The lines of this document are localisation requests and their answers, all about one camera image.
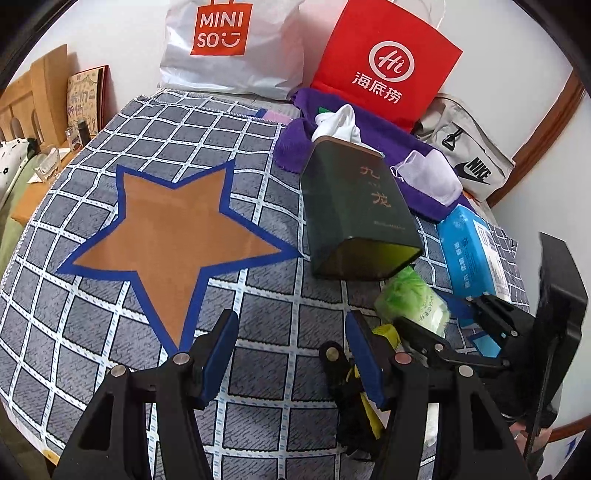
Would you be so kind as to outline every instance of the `red paper bag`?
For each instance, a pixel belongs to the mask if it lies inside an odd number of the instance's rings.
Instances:
[[[388,0],[349,0],[312,88],[410,132],[461,54],[428,23]]]

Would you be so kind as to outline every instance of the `grey plaid blanket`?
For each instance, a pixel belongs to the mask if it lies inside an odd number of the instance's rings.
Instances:
[[[162,364],[166,350],[126,281],[56,273],[118,214],[115,170],[123,165],[171,182],[235,160],[230,208],[297,248],[300,258],[209,278],[195,335],[224,308],[241,318],[221,391],[197,424],[214,477],[224,480],[368,478],[371,464],[336,444],[337,410],[317,358],[327,340],[345,343],[344,315],[361,309],[374,325],[379,283],[322,281],[310,274],[298,177],[272,163],[283,126],[237,102],[163,92],[130,102],[72,161],[27,225],[0,290],[0,398],[38,440],[61,454],[102,382],[118,363]],[[416,270],[451,292],[437,230],[417,219],[425,255]],[[514,248],[492,228],[515,304],[527,309]],[[451,322],[463,352],[473,333]],[[155,479],[164,478],[155,406],[146,428]],[[420,476],[428,478],[433,449]]]

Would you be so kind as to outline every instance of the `white plastic bag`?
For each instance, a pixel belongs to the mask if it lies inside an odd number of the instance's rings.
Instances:
[[[411,187],[449,207],[462,194],[462,184],[445,156],[436,148],[426,157],[413,150],[399,165],[390,167],[392,175]]]
[[[302,82],[303,0],[172,0],[161,87],[285,100]]]

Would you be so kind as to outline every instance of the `purple towel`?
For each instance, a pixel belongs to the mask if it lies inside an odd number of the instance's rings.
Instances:
[[[310,158],[314,144],[310,140],[317,128],[315,118],[320,107],[336,112],[347,104],[343,99],[331,93],[322,93],[312,88],[302,88],[293,97],[296,107],[303,114],[290,123],[277,140],[273,158],[283,170],[293,173],[301,173]],[[380,150],[385,155],[384,161],[389,167],[398,165],[408,157],[412,150],[416,150],[424,156],[433,150],[433,147],[414,138],[412,135],[400,130],[396,125],[373,113],[364,110],[360,106],[353,105],[355,110],[355,124],[361,131],[363,143]],[[456,205],[463,205],[473,211],[470,202],[463,194],[449,207],[437,200],[419,192],[396,179],[400,192],[404,196],[408,207],[416,214],[431,220],[440,222],[449,215]]]

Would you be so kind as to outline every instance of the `wooden bed frame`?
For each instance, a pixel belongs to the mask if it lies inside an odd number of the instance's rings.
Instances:
[[[66,141],[69,76],[67,45],[61,45],[8,85],[0,96],[0,140],[24,136],[36,138],[41,146],[61,146]]]

